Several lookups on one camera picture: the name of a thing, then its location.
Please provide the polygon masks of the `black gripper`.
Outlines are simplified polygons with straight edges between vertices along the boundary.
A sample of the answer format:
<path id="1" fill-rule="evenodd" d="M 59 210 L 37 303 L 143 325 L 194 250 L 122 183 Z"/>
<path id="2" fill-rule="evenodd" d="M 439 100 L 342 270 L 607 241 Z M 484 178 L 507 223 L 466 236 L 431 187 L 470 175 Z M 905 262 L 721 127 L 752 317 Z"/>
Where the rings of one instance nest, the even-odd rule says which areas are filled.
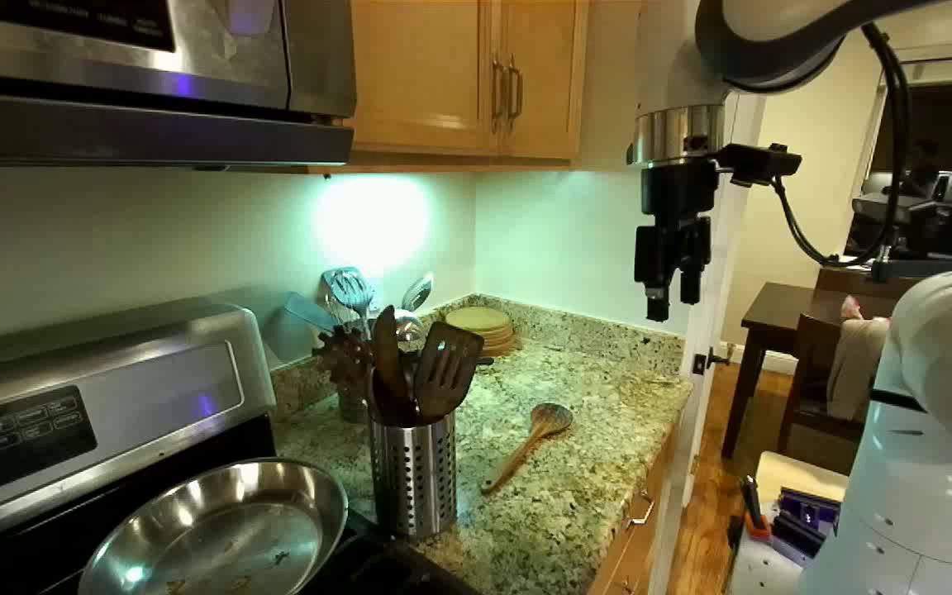
<path id="1" fill-rule="evenodd" d="M 709 264 L 709 217 L 718 172 L 709 163 L 684 163 L 641 172 L 641 210 L 635 277 L 645 284 L 648 322 L 666 322 L 666 284 L 680 273 L 680 300 L 700 300 L 700 273 Z"/>

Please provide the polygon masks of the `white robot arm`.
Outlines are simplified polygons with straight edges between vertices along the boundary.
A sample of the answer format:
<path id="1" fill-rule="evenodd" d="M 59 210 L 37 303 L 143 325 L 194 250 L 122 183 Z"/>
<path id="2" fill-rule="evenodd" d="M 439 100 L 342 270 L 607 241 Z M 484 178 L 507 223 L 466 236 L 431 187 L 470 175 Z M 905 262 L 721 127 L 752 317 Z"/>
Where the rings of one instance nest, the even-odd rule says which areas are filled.
<path id="1" fill-rule="evenodd" d="M 724 138 L 724 100 L 818 76 L 859 32 L 887 80 L 891 143 L 909 143 L 909 81 L 880 23 L 933 0 L 641 0 L 641 168 L 635 281 L 653 322 L 700 298 L 721 183 L 779 187 L 786 147 Z M 952 270 L 916 281 L 890 314 L 843 509 L 796 595 L 952 595 Z"/>

